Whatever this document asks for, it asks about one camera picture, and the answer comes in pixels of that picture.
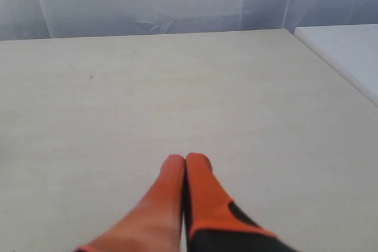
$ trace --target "white table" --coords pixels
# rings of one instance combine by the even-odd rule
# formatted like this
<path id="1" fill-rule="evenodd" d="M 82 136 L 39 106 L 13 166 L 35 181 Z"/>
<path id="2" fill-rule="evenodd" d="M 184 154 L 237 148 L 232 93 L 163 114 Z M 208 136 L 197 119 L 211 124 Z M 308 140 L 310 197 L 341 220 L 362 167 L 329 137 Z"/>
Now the white table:
<path id="1" fill-rule="evenodd" d="M 303 27 L 295 36 L 378 106 L 378 25 Z"/>
<path id="2" fill-rule="evenodd" d="M 378 247 L 378 109 L 285 30 L 0 42 L 0 250 L 68 252 L 169 153 L 302 251 Z"/>

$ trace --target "table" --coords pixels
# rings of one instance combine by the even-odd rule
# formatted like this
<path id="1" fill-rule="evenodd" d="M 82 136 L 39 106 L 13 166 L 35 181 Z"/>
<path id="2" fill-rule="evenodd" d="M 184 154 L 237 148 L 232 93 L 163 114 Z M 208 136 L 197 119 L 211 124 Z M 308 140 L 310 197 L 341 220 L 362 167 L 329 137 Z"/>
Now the table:
<path id="1" fill-rule="evenodd" d="M 303 27 L 295 36 L 378 106 L 378 25 Z"/>
<path id="2" fill-rule="evenodd" d="M 86 243 L 192 151 L 297 249 L 378 247 L 378 109 L 288 31 L 4 41 L 0 100 L 1 251 Z"/>

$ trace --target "sheer curtain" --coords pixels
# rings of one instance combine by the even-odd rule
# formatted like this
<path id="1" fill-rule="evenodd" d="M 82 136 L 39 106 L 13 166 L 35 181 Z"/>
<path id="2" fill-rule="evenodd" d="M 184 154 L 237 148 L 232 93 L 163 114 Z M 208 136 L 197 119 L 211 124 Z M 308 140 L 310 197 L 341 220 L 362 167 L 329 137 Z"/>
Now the sheer curtain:
<path id="1" fill-rule="evenodd" d="M 378 23 L 378 0 L 0 0 L 0 40 Z"/>

